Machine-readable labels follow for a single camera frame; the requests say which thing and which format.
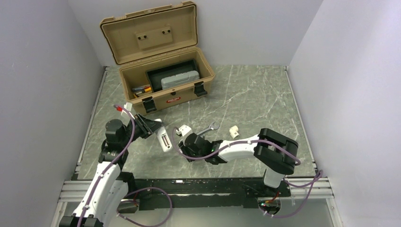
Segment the white remote control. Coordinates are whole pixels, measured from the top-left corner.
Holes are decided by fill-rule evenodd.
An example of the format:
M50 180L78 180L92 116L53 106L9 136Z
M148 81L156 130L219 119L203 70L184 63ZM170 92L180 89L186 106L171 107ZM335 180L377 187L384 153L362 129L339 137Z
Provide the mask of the white remote control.
M173 146L172 146L171 140L169 138L169 135L167 134L164 123L162 122L161 119L155 119L155 121L160 122L162 124L162 126L156 131L156 135L157 135L159 144L160 144L163 152L169 152L172 150Z

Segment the white pipe elbow fitting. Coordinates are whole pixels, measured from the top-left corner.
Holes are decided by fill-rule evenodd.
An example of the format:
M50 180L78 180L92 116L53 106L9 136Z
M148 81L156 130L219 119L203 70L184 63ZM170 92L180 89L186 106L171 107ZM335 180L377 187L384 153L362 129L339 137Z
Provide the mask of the white pipe elbow fitting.
M233 139L237 138L239 136L239 128L236 125L232 126L229 128L229 134Z

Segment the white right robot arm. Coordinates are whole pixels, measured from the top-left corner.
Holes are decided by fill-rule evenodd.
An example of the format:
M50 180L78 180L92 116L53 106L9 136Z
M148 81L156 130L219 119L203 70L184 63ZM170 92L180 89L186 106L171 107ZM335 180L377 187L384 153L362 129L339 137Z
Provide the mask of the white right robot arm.
M276 131L262 128L260 132L242 140L209 141L191 129L175 128L182 140L178 152L189 162L204 160L212 165L225 164L236 159L255 158L266 166L261 192L272 196L286 175L292 175L301 164L297 158L298 143Z

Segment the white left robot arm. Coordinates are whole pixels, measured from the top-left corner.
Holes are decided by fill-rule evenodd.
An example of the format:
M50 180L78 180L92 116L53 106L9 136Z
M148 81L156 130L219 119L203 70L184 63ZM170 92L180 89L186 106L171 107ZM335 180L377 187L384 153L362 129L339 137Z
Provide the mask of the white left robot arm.
M132 173L124 172L128 146L138 138L146 139L164 124L136 114L130 116L127 125L119 119L105 125L105 140L101 145L96 174L87 192L71 215L63 216L60 227L106 227L123 198L131 198L136 192Z

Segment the silver combination wrench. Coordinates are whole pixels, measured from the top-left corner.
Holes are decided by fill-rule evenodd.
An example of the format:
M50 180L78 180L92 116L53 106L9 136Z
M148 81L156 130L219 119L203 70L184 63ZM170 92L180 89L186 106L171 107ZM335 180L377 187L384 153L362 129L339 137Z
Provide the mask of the silver combination wrench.
M216 122L212 122L207 128L201 130L200 132L196 133L198 136L202 136L205 133L209 132L209 131L213 131L213 130L217 130L219 129L219 124Z

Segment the black tray in toolbox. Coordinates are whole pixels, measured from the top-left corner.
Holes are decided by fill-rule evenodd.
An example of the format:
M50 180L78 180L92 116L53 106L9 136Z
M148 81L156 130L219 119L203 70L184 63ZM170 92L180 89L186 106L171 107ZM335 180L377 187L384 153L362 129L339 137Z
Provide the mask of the black tray in toolbox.
M150 86L154 92L162 90L161 80L176 74L185 73L189 71L198 71L197 62L195 59L185 60L180 63L174 63L167 66L159 67L145 72Z

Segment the grey plastic bit case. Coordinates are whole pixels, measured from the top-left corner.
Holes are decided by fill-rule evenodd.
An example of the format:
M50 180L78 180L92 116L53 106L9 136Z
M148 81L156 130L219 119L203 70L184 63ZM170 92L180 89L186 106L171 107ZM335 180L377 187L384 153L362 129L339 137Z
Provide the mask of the grey plastic bit case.
M162 89L169 89L172 87L176 87L182 84L186 84L189 82L193 82L195 80L198 80L200 78L200 75L198 71L192 70L180 74L176 74L170 77L166 77L161 79L161 85Z

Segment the tan plastic toolbox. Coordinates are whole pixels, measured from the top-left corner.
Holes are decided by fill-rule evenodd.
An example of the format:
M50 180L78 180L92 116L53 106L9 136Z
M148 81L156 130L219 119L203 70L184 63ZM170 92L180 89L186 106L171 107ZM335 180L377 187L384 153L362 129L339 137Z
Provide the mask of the tan plastic toolbox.
M108 17L102 20L100 29L120 66L125 99L135 112L147 115L210 93L215 73L198 47L194 2ZM147 70L190 59L197 62L198 80L134 97L132 88L150 86Z

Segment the orange handled tool in toolbox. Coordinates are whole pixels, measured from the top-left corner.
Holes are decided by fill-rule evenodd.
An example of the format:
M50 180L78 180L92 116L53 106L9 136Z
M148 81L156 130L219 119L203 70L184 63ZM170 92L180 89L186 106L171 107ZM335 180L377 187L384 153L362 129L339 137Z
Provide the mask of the orange handled tool in toolbox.
M132 88L131 91L135 98L139 98L141 96L144 96L148 93L150 94L153 92L151 86L149 86L149 85Z

